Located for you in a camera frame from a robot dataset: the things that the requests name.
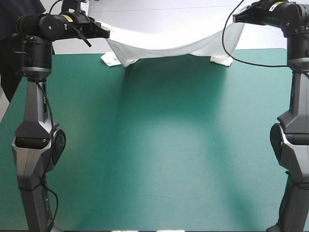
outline white background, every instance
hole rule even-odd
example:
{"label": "white background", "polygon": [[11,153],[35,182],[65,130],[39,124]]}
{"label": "white background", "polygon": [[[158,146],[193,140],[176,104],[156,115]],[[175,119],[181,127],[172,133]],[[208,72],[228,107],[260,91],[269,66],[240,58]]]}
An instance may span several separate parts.
{"label": "white background", "polygon": [[[52,0],[41,0],[47,10]],[[240,0],[90,0],[89,16],[115,27],[148,33],[190,31],[207,26],[204,15],[229,12]],[[245,0],[243,5],[253,1]],[[297,3],[309,4],[309,0]],[[60,12],[61,3],[53,13]],[[84,42],[73,39],[54,43],[57,54],[105,53],[111,49],[104,39],[92,39],[89,48]],[[269,26],[246,25],[237,49],[286,48],[286,39],[280,29]]]}

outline black cable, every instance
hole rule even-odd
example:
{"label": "black cable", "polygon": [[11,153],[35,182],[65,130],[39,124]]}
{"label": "black cable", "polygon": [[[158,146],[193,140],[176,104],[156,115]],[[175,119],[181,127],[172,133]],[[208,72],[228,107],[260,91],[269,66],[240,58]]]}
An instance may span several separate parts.
{"label": "black cable", "polygon": [[55,212],[54,212],[54,216],[53,216],[52,222],[49,225],[49,229],[51,230],[53,225],[54,225],[55,218],[57,216],[58,207],[59,207],[59,199],[58,199],[57,194],[54,191],[52,191],[50,188],[48,188],[46,185],[43,185],[43,188],[45,188],[47,191],[51,192],[55,196],[55,198],[56,198],[56,209],[55,209]]}
{"label": "black cable", "polygon": [[243,61],[241,59],[238,59],[238,58],[235,58],[234,56],[232,56],[227,50],[226,50],[226,47],[225,47],[225,44],[224,44],[224,35],[225,35],[225,30],[226,30],[226,26],[227,26],[227,23],[230,19],[230,17],[232,16],[232,14],[235,12],[235,10],[237,8],[239,8],[239,6],[244,2],[245,0],[242,0],[236,7],[235,9],[230,13],[230,15],[228,16],[226,22],[225,22],[225,26],[224,26],[224,29],[223,29],[223,33],[222,33],[222,46],[223,46],[223,49],[224,51],[234,60],[238,61],[238,62],[241,62],[241,63],[244,63],[244,64],[249,64],[249,65],[253,65],[253,66],[259,66],[259,67],[267,67],[267,68],[291,68],[291,69],[297,69],[299,71],[301,71],[302,73],[304,73],[304,70],[302,70],[300,67],[297,67],[297,66],[292,66],[292,65],[265,65],[265,64],[256,64],[256,63],[251,63],[251,62],[247,62],[247,61]]}
{"label": "black cable", "polygon": [[54,2],[54,4],[51,6],[51,8],[50,8],[50,10],[49,10],[49,14],[52,12],[53,7],[54,7],[58,2],[60,2],[60,1],[62,1],[62,0],[57,0],[57,1]]}

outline green tabletop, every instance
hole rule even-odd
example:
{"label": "green tabletop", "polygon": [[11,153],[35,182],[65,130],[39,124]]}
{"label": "green tabletop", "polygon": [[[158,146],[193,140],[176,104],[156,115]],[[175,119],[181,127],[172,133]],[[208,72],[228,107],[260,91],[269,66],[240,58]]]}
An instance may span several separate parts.
{"label": "green tabletop", "polygon": [[[284,64],[286,50],[236,51]],[[286,174],[269,141],[292,72],[191,55],[123,68],[54,56],[48,94],[67,147],[48,185],[63,230],[264,231]],[[0,229],[27,229],[11,152],[26,79],[0,124]]]}

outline yellow label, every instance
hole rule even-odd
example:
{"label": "yellow label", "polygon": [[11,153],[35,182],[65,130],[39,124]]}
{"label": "yellow label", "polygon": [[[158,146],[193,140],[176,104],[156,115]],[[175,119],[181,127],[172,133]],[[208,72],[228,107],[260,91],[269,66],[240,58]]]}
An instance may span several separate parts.
{"label": "yellow label", "polygon": [[273,5],[270,7],[269,11],[270,11],[270,12],[274,11],[274,9],[275,9],[277,6],[279,6],[280,4],[282,4],[282,3],[285,3],[285,1],[278,1],[278,2],[276,2],[275,4],[273,4]]}
{"label": "yellow label", "polygon": [[70,23],[73,22],[73,19],[70,16],[65,14],[62,14],[62,16],[65,17]]}

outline dark clothing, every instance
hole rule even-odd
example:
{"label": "dark clothing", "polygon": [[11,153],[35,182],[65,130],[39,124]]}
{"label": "dark clothing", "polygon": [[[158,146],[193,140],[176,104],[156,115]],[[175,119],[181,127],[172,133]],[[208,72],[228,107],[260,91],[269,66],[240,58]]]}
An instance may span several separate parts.
{"label": "dark clothing", "polygon": [[[22,50],[22,41],[14,43],[14,49]],[[14,53],[11,49],[9,37],[0,41],[0,80],[1,88],[6,98],[11,102],[13,95],[19,85],[21,76],[16,75],[17,71],[22,67],[21,54]]]}
{"label": "dark clothing", "polygon": [[15,32],[21,16],[42,14],[44,11],[40,0],[0,0],[0,40]]}
{"label": "dark clothing", "polygon": [[35,15],[45,12],[40,0],[0,0],[0,80],[1,87],[9,101],[19,85],[21,77],[16,75],[22,68],[21,40],[14,44],[9,36],[16,32],[18,19],[23,15]]}

